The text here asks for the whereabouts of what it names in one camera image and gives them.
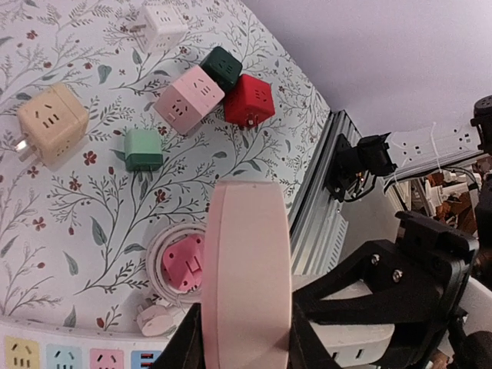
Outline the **pink round socket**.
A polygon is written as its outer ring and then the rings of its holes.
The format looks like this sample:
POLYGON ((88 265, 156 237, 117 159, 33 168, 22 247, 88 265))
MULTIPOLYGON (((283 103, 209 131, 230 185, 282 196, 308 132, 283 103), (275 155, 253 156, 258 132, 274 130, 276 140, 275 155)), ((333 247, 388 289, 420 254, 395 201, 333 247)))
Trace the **pink round socket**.
POLYGON ((279 184, 217 183, 204 236, 202 269, 206 367, 287 367, 291 248, 279 184))

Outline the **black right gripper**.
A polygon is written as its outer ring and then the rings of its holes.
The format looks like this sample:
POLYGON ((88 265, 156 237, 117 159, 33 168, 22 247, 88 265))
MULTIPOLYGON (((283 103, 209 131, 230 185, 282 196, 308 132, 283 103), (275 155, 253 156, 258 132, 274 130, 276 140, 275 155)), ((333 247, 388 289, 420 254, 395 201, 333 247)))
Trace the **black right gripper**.
POLYGON ((367 241, 335 269, 297 290, 294 302, 316 323, 386 323, 394 333, 380 364, 423 364, 455 316, 478 242, 413 211, 396 214, 394 244, 367 241), (370 294, 328 300, 362 281, 370 294))

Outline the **white cube socket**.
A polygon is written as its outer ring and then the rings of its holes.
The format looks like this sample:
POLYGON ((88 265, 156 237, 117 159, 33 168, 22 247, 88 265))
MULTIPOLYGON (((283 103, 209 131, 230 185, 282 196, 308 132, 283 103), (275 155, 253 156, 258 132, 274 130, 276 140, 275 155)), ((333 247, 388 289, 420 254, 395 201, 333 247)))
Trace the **white cube socket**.
POLYGON ((145 4, 129 32, 143 52, 168 52, 186 36, 188 25, 171 5, 145 4))

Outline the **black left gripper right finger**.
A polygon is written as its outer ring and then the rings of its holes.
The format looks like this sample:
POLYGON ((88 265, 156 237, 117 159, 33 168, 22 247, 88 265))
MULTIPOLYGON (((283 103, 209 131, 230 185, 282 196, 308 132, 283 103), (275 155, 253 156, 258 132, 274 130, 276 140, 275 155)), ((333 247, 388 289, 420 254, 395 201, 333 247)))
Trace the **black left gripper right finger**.
POLYGON ((341 369, 299 307, 292 308, 288 368, 341 369))

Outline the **red cube socket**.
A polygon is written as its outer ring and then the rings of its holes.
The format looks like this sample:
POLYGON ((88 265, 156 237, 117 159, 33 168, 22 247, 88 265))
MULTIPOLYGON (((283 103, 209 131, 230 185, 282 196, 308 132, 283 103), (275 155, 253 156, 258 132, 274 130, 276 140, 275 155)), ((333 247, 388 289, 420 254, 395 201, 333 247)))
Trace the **red cube socket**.
POLYGON ((241 75, 225 96, 224 119, 227 123, 253 128, 274 115, 271 85, 251 75, 241 75))

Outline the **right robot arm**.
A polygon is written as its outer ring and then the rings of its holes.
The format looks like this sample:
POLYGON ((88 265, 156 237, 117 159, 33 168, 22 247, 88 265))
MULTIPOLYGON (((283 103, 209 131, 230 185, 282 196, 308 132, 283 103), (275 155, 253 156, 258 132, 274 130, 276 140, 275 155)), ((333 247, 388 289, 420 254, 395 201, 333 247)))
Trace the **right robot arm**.
MULTIPOLYGON (((291 240, 302 234, 323 201, 350 203, 358 175, 392 181, 421 176, 491 152, 491 99, 474 105, 465 125, 372 135, 351 144, 341 132, 346 113, 329 115, 321 146, 291 208, 291 240)), ((395 241, 367 241, 334 270, 296 291, 288 366, 336 368, 314 331, 324 327, 392 324, 395 332, 374 365, 423 368, 443 339, 453 348, 453 368, 491 366, 490 291, 479 303, 466 293, 477 286, 472 271, 480 248, 491 245, 491 185, 480 190, 477 232, 471 237, 413 211, 399 211, 395 241)))

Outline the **pink cube socket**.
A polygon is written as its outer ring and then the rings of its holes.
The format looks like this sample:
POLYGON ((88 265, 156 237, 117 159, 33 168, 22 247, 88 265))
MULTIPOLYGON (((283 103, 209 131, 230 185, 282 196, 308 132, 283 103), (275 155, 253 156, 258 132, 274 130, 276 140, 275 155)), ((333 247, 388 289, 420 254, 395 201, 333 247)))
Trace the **pink cube socket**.
POLYGON ((153 108, 177 133, 187 135, 224 96, 218 84, 196 65, 171 83, 153 108))

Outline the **beige cube socket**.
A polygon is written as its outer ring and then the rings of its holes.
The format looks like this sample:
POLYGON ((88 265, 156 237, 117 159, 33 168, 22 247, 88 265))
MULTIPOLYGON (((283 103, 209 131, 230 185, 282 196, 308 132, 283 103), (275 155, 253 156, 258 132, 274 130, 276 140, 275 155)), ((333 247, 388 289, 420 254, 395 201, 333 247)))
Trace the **beige cube socket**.
POLYGON ((17 110, 22 134, 44 165, 54 165, 85 136, 88 111, 61 82, 47 87, 17 110))

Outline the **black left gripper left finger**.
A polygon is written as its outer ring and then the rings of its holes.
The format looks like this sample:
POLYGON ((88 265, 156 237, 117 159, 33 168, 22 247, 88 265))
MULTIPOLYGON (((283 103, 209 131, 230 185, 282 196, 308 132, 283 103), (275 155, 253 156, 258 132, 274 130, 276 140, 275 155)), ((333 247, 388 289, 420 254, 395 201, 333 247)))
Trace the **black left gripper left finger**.
POLYGON ((193 304, 152 369, 203 369, 201 305, 193 304))

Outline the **pink heart adapter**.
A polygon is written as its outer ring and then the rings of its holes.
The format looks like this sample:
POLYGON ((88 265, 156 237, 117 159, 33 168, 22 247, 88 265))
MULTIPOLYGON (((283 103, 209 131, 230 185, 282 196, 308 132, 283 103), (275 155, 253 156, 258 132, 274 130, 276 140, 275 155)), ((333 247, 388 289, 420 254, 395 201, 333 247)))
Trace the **pink heart adapter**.
POLYGON ((204 238, 190 234, 168 246, 161 258, 165 281, 174 289, 186 292, 201 286, 204 238))

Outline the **green cube adapter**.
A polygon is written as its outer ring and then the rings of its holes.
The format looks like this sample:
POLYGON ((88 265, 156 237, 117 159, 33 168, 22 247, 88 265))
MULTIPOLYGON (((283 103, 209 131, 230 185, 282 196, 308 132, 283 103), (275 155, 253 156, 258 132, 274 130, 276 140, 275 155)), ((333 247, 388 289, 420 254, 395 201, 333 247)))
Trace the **green cube adapter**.
POLYGON ((128 172, 154 172, 164 163, 161 136, 156 130, 131 129, 125 135, 124 146, 128 172))

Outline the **dark green cube socket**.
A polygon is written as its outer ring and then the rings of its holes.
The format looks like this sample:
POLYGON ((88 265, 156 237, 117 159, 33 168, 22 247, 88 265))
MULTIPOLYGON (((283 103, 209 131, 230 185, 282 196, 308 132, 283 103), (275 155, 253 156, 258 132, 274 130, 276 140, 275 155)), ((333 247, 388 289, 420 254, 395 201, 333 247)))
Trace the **dark green cube socket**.
POLYGON ((221 46, 214 47, 199 65, 227 94, 237 84, 243 65, 221 46))

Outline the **white adapter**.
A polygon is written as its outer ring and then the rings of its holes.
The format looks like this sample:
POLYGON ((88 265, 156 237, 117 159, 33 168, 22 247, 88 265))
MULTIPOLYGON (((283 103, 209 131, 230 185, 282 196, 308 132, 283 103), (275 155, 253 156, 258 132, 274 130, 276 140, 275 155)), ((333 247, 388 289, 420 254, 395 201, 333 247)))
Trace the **white adapter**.
MULTIPOLYGON (((293 275, 292 291, 322 277, 321 275, 293 275)), ((372 294, 363 281, 357 281, 322 300, 344 300, 372 294)), ((341 367, 372 364, 384 356, 393 336, 394 324, 321 325, 311 327, 327 352, 341 367)))

